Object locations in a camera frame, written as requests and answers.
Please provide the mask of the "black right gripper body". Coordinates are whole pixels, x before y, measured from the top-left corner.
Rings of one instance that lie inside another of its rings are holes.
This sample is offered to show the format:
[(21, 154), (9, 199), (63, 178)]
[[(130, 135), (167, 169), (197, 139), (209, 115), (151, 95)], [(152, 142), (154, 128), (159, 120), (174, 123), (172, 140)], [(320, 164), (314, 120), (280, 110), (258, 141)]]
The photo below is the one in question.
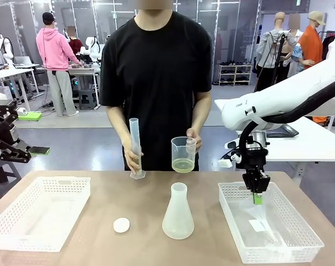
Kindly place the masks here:
[(241, 161), (236, 163), (238, 170), (245, 170), (243, 180), (246, 185), (268, 185), (270, 176), (264, 172), (266, 165), (266, 156), (268, 150), (261, 148), (258, 150), (246, 150), (246, 153), (240, 155)]

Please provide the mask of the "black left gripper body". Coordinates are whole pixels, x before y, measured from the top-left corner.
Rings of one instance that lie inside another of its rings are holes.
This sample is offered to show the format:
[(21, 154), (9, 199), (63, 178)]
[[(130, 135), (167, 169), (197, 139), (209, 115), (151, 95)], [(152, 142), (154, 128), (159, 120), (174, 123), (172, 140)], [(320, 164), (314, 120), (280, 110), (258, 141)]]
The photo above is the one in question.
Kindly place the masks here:
[(18, 141), (18, 133), (13, 123), (8, 123), (4, 119), (0, 119), (0, 150), (5, 150), (16, 144)]

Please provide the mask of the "person's left hand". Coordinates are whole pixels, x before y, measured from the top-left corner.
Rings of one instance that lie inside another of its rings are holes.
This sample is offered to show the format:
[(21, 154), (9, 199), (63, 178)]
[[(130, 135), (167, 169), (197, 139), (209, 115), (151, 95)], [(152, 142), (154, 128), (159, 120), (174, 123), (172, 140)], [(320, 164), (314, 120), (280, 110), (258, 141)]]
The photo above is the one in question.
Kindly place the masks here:
[(191, 127), (187, 130), (187, 136), (195, 139), (196, 141), (195, 150), (196, 150), (196, 153), (198, 153), (203, 144), (202, 138), (199, 135), (199, 130)]

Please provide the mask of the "person's right hand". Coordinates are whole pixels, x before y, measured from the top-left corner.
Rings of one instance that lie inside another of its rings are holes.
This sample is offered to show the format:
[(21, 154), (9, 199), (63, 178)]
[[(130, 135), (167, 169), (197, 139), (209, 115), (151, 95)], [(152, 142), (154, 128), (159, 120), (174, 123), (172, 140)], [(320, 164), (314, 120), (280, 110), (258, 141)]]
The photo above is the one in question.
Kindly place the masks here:
[(139, 166), (138, 159), (140, 158), (139, 155), (136, 155), (132, 151), (132, 146), (130, 142), (126, 142), (123, 144), (123, 150), (124, 150), (124, 157), (126, 160), (126, 164), (128, 168), (136, 174), (138, 171), (141, 170), (141, 166)]

